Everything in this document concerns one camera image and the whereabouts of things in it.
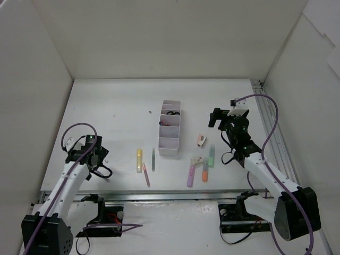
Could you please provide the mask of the dark green pen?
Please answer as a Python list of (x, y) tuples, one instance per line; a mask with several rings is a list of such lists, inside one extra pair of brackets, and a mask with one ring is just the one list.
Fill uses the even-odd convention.
[(152, 148), (151, 169), (153, 172), (155, 171), (155, 156), (156, 156), (156, 150), (155, 148)]

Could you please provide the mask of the black handled scissors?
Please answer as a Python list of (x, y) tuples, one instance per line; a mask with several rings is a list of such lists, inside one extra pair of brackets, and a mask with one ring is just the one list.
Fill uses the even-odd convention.
[(172, 111), (172, 110), (170, 110), (166, 113), (166, 115), (174, 115), (174, 116), (180, 116), (180, 114), (181, 114), (180, 112)]

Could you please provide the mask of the red pen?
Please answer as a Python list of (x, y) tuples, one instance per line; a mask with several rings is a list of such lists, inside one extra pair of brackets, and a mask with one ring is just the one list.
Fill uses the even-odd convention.
[(164, 121), (160, 121), (160, 122), (159, 122), (159, 125), (160, 125), (160, 126), (171, 126), (170, 124), (168, 124), (168, 123), (166, 123), (166, 122), (164, 122)]

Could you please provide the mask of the grey purple pen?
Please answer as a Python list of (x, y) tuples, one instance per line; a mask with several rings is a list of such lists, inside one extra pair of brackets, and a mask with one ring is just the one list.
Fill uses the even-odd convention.
[(109, 182), (109, 178), (106, 175), (102, 174), (100, 171), (96, 171), (96, 173), (99, 178), (103, 179), (106, 182)]

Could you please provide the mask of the pink pen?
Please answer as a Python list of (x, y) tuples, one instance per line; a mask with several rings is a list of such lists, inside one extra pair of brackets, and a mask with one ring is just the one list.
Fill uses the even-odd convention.
[(147, 187), (150, 188), (151, 185), (150, 185), (150, 181), (149, 181), (149, 177), (148, 177), (147, 168), (146, 168), (145, 163), (143, 163), (143, 172), (144, 172), (144, 176), (145, 176), (145, 179), (146, 179)]

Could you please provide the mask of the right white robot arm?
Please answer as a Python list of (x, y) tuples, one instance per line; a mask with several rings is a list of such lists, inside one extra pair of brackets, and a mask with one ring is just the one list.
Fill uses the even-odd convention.
[(272, 205), (258, 192), (243, 192), (236, 198), (235, 212), (240, 220), (259, 217), (272, 223), (286, 241), (321, 229), (317, 195), (310, 187), (303, 188), (283, 175), (262, 155), (263, 149), (248, 134), (248, 110), (240, 115), (215, 108), (209, 116), (210, 128), (220, 121), (224, 142), (230, 147), (232, 160), (252, 173), (276, 201)]

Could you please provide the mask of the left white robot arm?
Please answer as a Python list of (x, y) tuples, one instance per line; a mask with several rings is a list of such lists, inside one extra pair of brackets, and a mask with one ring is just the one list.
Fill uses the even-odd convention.
[(97, 194), (73, 204), (82, 183), (91, 179), (108, 154), (101, 143), (101, 136), (87, 135), (84, 145), (67, 150), (64, 169), (51, 194), (21, 223), (24, 254), (69, 254), (74, 237), (89, 222), (105, 219), (105, 202)]

